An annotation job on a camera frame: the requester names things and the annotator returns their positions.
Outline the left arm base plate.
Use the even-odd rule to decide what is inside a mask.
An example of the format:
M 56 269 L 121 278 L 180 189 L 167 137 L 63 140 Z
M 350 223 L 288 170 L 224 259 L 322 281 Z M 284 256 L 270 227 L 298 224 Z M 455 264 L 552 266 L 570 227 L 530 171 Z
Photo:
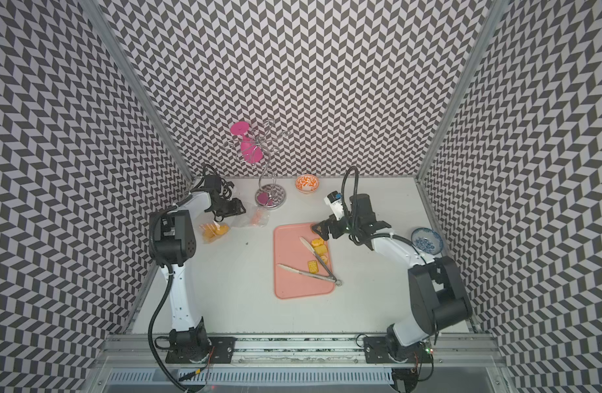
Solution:
M 171 345 L 165 363 L 168 365 L 228 365 L 232 362 L 237 339 L 211 337 L 204 346 L 196 344 Z

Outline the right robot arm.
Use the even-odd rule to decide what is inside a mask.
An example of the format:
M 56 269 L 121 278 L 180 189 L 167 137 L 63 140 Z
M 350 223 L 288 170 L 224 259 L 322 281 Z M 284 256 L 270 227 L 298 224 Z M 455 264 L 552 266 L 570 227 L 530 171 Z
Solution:
M 456 261 L 421 251 L 390 224 L 376 219 L 371 198 L 358 191 L 358 182 L 359 169 L 353 165 L 340 190 L 326 197 L 332 214 L 311 229 L 325 242 L 345 235 L 405 269 L 410 314 L 386 330 L 389 358 L 405 363 L 419 357 L 426 339 L 436 340 L 442 330 L 473 316 L 473 308 Z

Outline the clear resealable bag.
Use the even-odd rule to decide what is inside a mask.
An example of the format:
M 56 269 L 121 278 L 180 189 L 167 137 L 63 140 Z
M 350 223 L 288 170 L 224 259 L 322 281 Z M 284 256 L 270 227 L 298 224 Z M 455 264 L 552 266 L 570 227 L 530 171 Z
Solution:
M 231 227 L 228 224 L 217 222 L 209 222 L 199 226 L 203 242 L 206 244 L 210 244 L 226 236 L 230 229 Z
M 265 228 L 270 219 L 269 210 L 262 206 L 250 205 L 245 208 L 244 214 L 235 217 L 232 222 L 233 228 Z

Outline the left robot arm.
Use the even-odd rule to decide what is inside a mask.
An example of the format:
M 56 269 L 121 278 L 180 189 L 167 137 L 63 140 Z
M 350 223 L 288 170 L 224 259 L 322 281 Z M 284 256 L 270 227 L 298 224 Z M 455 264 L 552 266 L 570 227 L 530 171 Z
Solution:
M 195 219 L 211 213 L 214 222 L 219 224 L 228 217 L 246 213 L 243 202 L 233 196 L 234 190 L 234 183 L 224 180 L 212 165 L 206 164 L 200 180 L 190 187 L 181 201 L 150 215 L 150 256 L 167 282 L 160 304 L 170 301 L 172 307 L 169 364 L 204 363 L 213 348 L 204 316 L 189 299 L 186 268 L 198 246 Z

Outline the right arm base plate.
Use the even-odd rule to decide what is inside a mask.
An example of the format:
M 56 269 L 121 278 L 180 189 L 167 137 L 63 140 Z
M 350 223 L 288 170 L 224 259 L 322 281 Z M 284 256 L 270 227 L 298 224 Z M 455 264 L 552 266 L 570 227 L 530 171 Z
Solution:
M 356 340 L 356 343 L 362 347 L 366 363 L 370 365 L 432 363 L 433 351 L 426 342 L 402 346 L 396 340 L 386 336 L 363 335 L 362 338 Z

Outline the metal tongs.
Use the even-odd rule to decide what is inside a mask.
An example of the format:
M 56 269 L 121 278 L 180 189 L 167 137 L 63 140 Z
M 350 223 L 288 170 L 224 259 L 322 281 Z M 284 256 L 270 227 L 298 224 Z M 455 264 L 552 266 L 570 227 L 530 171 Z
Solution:
M 342 281 L 339 280 L 332 272 L 327 262 L 323 259 L 323 257 L 316 251 L 316 249 L 311 245 L 309 241 L 307 241 L 304 237 L 299 239 L 301 243 L 311 252 L 311 254 L 315 257 L 314 260 L 309 262 L 309 268 L 307 271 L 298 270 L 288 265 L 277 264 L 276 266 L 282 270 L 296 273 L 302 275 L 307 278 L 315 278 L 318 280 L 326 281 L 329 283 L 333 283 L 337 287 L 341 287 L 343 285 Z

